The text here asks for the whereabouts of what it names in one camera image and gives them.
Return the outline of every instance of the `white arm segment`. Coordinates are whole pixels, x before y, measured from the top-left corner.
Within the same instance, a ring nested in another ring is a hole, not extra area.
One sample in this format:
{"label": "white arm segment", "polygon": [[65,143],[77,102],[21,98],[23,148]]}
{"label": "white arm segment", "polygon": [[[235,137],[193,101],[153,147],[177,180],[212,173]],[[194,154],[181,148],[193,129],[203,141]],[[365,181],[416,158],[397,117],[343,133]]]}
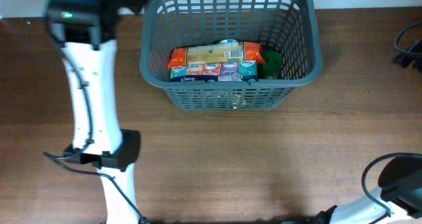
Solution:
{"label": "white arm segment", "polygon": [[[133,184],[134,163],[130,164],[125,172],[118,169],[102,167],[99,173],[115,177],[116,183],[136,206],[135,188]],[[139,216],[126,200],[120,195],[114,185],[105,177],[101,177],[104,186],[105,203],[107,204],[107,224],[138,224]]]}
{"label": "white arm segment", "polygon": [[[411,219],[407,211],[403,210],[392,202],[381,200],[381,188],[377,187],[371,192],[372,196],[383,204],[386,204],[392,211],[391,217],[386,217],[377,222],[377,224],[386,224],[398,220]],[[360,199],[336,208],[332,214],[330,224],[369,224],[385,214],[385,209],[374,203],[368,197],[363,196]]]}
{"label": "white arm segment", "polygon": [[[63,53],[75,64],[83,80],[88,82],[88,98],[91,105],[94,126],[94,143],[84,151],[86,154],[102,155],[103,152],[113,154],[122,144],[122,134],[117,121],[114,91],[114,62],[117,44],[110,40],[94,51],[87,43],[66,43]],[[71,88],[73,115],[75,117],[75,136],[73,148],[81,148],[88,138],[88,115],[79,82],[67,60],[64,60],[67,77]],[[133,183],[134,164],[130,164],[125,172],[118,169],[102,167],[99,173],[115,177],[123,193],[136,205]],[[107,178],[101,177],[107,204],[107,224],[138,224],[139,216],[126,202]]]}
{"label": "white arm segment", "polygon": [[[114,92],[114,61],[117,50],[115,40],[100,45],[94,51],[88,43],[66,43],[62,49],[78,68],[83,79],[88,82],[86,89],[91,105],[94,133],[91,144],[84,153],[101,155],[111,154],[122,143],[122,135],[117,121]],[[88,138],[88,115],[82,90],[69,62],[64,60],[67,77],[71,88],[75,135],[73,148],[81,148]]]}

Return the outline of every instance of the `wooden table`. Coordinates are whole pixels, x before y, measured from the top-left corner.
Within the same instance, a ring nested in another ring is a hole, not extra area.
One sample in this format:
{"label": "wooden table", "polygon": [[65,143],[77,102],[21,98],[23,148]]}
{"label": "wooden table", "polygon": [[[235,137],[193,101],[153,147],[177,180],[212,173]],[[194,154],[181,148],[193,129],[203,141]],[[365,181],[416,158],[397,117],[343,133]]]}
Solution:
{"label": "wooden table", "polygon": [[[211,222],[314,215],[362,196],[361,173],[374,158],[421,152],[422,74],[390,60],[396,35],[421,20],[422,8],[316,15],[321,77],[277,109],[253,112],[177,109],[139,73],[142,17],[125,17],[117,111],[121,127],[142,133],[135,186],[145,216]],[[0,223],[105,221],[100,180],[42,156],[69,145],[73,114],[41,20],[3,19],[0,27]],[[383,165],[370,172],[369,187]]]}

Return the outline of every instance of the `basket rim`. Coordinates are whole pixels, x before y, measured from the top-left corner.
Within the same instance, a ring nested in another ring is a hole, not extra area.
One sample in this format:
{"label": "basket rim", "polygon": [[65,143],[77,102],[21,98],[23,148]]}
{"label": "basket rim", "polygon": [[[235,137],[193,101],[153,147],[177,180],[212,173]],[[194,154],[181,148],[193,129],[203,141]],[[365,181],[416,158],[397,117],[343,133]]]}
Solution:
{"label": "basket rim", "polygon": [[[151,6],[156,5],[157,1],[161,0],[150,0],[145,7],[144,22],[142,26],[142,45],[149,45],[151,41],[151,33],[147,30],[152,24],[152,19],[156,16],[154,10],[149,9]],[[309,13],[309,24],[311,29],[312,47],[313,47],[313,58],[315,59],[312,71],[305,77],[293,80],[266,80],[260,79],[257,82],[205,82],[205,81],[194,81],[194,82],[164,82],[158,80],[149,70],[149,48],[142,49],[140,54],[140,72],[144,79],[151,85],[158,88],[186,88],[186,87],[213,87],[213,88],[245,88],[245,87],[271,87],[271,88],[289,88],[298,87],[310,84],[314,82],[322,73],[322,53],[320,48],[320,37],[318,31],[317,18],[315,16],[315,6],[313,0],[306,0],[307,12]]]}

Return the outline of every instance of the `green light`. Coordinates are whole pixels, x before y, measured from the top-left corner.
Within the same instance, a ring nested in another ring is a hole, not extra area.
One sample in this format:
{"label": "green light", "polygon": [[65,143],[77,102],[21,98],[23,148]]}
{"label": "green light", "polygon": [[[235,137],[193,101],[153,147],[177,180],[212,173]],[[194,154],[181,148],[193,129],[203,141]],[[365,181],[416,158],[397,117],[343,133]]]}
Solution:
{"label": "green light", "polygon": [[69,13],[69,12],[62,12],[61,13],[61,16],[63,18],[72,18],[73,17],[73,14],[72,13]]}

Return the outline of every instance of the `plastic basket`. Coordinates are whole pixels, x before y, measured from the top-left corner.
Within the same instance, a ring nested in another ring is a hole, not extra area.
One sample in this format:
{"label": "plastic basket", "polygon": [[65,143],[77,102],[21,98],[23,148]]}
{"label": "plastic basket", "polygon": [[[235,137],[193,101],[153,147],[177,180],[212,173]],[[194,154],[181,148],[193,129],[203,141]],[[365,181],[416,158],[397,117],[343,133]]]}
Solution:
{"label": "plastic basket", "polygon": [[[150,0],[143,24],[140,71],[182,109],[273,108],[322,71],[313,0]],[[258,42],[279,52],[281,79],[169,82],[172,49],[224,39]]]}

